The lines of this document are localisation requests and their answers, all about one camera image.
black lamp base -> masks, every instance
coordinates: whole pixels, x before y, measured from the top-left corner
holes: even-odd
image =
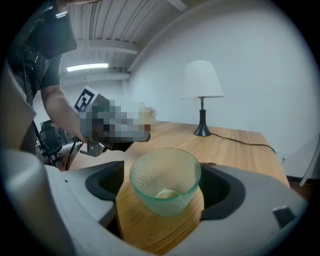
[[[201,109],[200,111],[200,122],[198,128],[194,131],[194,135],[197,136],[210,136],[211,132],[209,131],[206,123],[206,110]]]

textured glass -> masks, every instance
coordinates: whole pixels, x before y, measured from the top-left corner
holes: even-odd
[[[190,203],[200,176],[197,159],[176,148],[150,151],[130,169],[130,183],[139,198],[161,216],[177,215]]]

black chair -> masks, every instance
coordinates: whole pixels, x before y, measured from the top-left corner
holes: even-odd
[[[41,127],[40,136],[46,147],[48,155],[50,157],[55,156],[53,165],[56,166],[56,162],[61,162],[64,164],[62,158],[58,157],[58,152],[62,149],[62,144],[60,138],[56,134],[56,129],[52,127],[50,123],[43,124]]]

white lampshade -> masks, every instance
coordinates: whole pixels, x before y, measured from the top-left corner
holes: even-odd
[[[182,95],[183,100],[224,96],[216,71],[210,62],[197,60],[185,67]]]

table lamp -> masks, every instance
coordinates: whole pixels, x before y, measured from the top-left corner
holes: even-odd
[[[218,98],[224,96],[216,71],[208,61],[193,61],[185,67],[184,81],[182,100],[196,98],[201,100],[199,126],[194,131],[194,134],[197,136],[210,136],[211,132],[206,123],[204,98]]]

